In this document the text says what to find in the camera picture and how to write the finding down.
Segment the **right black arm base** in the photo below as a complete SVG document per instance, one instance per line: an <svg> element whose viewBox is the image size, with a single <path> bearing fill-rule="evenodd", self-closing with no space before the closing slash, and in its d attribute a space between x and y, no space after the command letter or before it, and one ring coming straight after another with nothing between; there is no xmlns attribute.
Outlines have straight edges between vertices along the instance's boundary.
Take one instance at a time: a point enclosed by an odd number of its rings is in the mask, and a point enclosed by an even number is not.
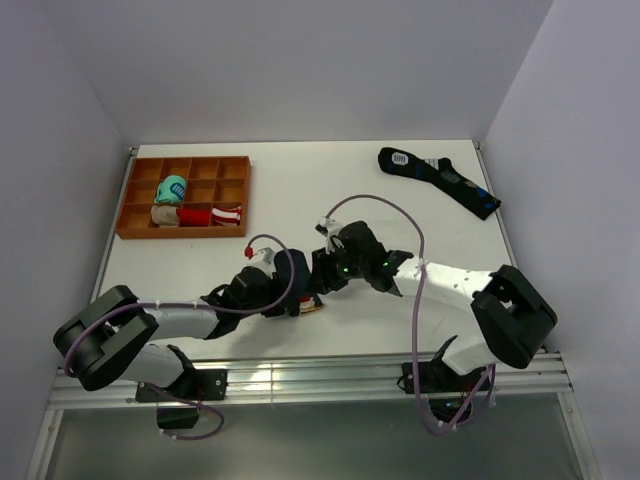
<svg viewBox="0 0 640 480"><path fill-rule="evenodd" d="M458 393L459 398L429 400L432 414L440 421L450 422L460 409L471 390L480 380L485 368L477 368L471 373L460 376L447 367L442 361L446 349L457 338L448 339L436 352L430 361L418 362L418 381L421 394ZM397 387L407 395L414 394L412 363L405 362L401 365L401 375L396 381ZM459 422L463 423L471 419L473 415L473 401L466 407Z"/></svg>

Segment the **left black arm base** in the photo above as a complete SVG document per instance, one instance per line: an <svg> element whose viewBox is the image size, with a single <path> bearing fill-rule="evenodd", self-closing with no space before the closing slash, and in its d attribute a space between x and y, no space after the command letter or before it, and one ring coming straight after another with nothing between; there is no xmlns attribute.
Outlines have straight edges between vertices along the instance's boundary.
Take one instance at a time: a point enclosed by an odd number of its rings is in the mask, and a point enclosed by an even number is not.
<svg viewBox="0 0 640 480"><path fill-rule="evenodd" d="M225 399L226 369L195 369L171 388L139 382L135 402L156 405L156 424L162 435L181 441L196 441L217 435L225 424L222 412L209 402ZM217 424L206 433L192 433L200 420L213 419Z"/></svg>

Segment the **navy cartoon sock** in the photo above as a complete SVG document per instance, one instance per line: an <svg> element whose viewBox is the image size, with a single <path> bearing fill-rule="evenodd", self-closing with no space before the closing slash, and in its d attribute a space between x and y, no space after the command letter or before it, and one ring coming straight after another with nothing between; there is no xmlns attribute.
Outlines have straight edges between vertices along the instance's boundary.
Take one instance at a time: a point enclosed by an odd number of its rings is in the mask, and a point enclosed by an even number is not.
<svg viewBox="0 0 640 480"><path fill-rule="evenodd" d="M311 314L324 307L320 297L310 290L309 282L311 272L304 253L300 250L289 250L293 265L284 250L275 254L274 265L276 279L282 290L285 290L290 281L293 281L289 293L279 307L291 317Z"/></svg>

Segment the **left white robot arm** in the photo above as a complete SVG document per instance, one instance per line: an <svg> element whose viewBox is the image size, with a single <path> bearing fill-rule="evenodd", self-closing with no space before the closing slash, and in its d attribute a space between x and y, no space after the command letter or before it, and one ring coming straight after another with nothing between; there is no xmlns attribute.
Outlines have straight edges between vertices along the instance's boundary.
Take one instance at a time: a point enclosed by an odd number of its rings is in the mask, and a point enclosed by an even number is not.
<svg viewBox="0 0 640 480"><path fill-rule="evenodd" d="M53 335L66 374L87 391L126 379L151 383L172 399L191 394L196 369L176 338L217 340L252 315L296 316L305 277L290 263L259 261L191 303L146 303L116 285Z"/></svg>

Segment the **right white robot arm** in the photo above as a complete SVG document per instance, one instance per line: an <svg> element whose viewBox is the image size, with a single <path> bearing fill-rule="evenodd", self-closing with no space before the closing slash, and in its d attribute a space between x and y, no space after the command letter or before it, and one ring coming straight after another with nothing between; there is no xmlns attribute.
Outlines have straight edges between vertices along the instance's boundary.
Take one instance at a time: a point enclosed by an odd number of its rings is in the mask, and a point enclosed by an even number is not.
<svg viewBox="0 0 640 480"><path fill-rule="evenodd" d="M352 280L374 290L423 298L470 315L471 335L456 334L437 353L435 383L452 390L467 374L495 362L524 369L557 325L557 315L522 272L503 265L496 271L464 270L388 250L363 221L342 225L323 218L316 226L324 247L313 251L310 289L337 292Z"/></svg>

